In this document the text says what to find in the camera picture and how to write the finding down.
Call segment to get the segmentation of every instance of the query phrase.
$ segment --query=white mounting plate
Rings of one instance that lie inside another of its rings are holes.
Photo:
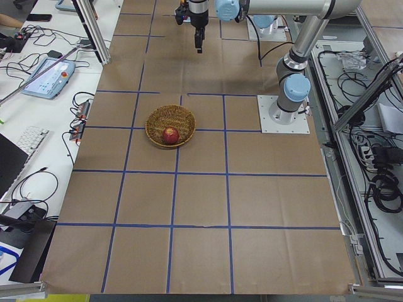
[[[297,119],[291,125],[280,125],[271,119],[269,108],[277,99],[278,96],[258,96],[262,133],[310,134],[305,114],[297,115]],[[301,105],[299,111],[303,110],[304,106]]]
[[[249,20],[247,21],[247,31],[249,32],[249,41],[257,41],[258,38],[256,37],[256,32],[254,31],[253,25]],[[278,18],[277,20],[278,26],[283,26],[283,19]],[[278,28],[276,30],[273,30],[273,32],[269,35],[265,35],[263,37],[260,37],[261,41],[269,41],[269,42],[286,42],[287,41],[287,36],[285,35],[285,30],[283,28]]]

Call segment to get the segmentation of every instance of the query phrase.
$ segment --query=apple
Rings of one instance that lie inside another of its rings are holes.
[[[162,140],[164,140],[167,145],[173,145],[179,140],[179,132],[174,127],[166,127],[162,133]]]

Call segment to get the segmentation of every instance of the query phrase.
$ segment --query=brown woven basket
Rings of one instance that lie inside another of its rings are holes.
[[[162,139],[165,128],[174,127],[179,132],[175,145],[167,145]],[[145,122],[145,132],[150,140],[162,148],[176,148],[188,142],[196,130],[193,113],[179,105],[162,106],[154,110]]]

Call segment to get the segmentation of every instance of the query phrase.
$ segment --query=light blue cap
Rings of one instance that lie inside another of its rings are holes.
[[[253,17],[253,22],[258,28],[267,28],[273,24],[276,16],[259,14]]]
[[[223,21],[235,19],[239,14],[238,0],[215,0],[217,17]]]
[[[310,82],[302,74],[293,74],[284,84],[284,93],[288,99],[295,103],[302,102],[309,94]]]

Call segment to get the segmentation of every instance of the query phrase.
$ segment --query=white keyboard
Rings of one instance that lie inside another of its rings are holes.
[[[25,129],[20,140],[17,142],[17,146],[28,154],[27,161],[32,157],[36,150],[38,150],[39,145],[43,142],[49,130],[29,126]]]

